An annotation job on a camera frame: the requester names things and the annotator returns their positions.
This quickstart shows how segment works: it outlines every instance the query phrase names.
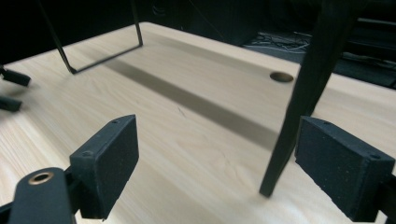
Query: wooden table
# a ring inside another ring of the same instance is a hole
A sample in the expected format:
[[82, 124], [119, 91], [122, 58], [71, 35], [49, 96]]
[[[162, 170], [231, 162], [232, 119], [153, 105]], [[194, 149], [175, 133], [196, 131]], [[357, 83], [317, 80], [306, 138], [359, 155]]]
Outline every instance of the wooden table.
[[[293, 87], [269, 75], [295, 77], [298, 64], [141, 28], [142, 49], [76, 76], [57, 51], [7, 65], [33, 82], [0, 82], [0, 95], [23, 100], [20, 112], [0, 112], [0, 204], [23, 176], [67, 168], [107, 122], [136, 114], [140, 160], [106, 223], [350, 223], [294, 159], [271, 199], [258, 193]], [[66, 52], [79, 67], [136, 43], [129, 27]], [[395, 102], [396, 91], [333, 75], [313, 116], [396, 157]]]

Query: light wood tabletop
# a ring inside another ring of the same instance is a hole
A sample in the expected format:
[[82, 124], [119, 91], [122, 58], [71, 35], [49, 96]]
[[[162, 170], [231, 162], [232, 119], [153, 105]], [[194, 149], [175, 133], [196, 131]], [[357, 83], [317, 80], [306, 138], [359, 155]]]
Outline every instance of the light wood tabletop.
[[[136, 114], [140, 159], [105, 223], [351, 223], [291, 158], [270, 199], [259, 194], [299, 65], [141, 23], [144, 46], [75, 76], [55, 50], [7, 64], [29, 88], [0, 111], [0, 204], [18, 181], [69, 155], [106, 123]], [[134, 46], [133, 27], [66, 48], [84, 64]], [[315, 118], [396, 157], [396, 91], [332, 75]], [[384, 223], [379, 215], [376, 223]], [[98, 220], [78, 218], [78, 223]]]

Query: wood grain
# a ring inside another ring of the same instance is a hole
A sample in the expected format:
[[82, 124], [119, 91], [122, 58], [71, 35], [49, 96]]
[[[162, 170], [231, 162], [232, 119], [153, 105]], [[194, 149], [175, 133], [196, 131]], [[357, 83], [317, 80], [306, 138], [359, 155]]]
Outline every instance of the wood grain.
[[[140, 160], [106, 223], [350, 223], [291, 159], [271, 199], [258, 189], [299, 66], [150, 23], [144, 47], [76, 76], [56, 51], [13, 64], [30, 88], [0, 111], [0, 204], [19, 179], [68, 156], [110, 120], [136, 114]], [[134, 28], [66, 49], [76, 67], [127, 49]], [[396, 93], [333, 75], [314, 117], [396, 157]], [[384, 222], [383, 215], [376, 223]], [[81, 220], [78, 223], [98, 223]]]

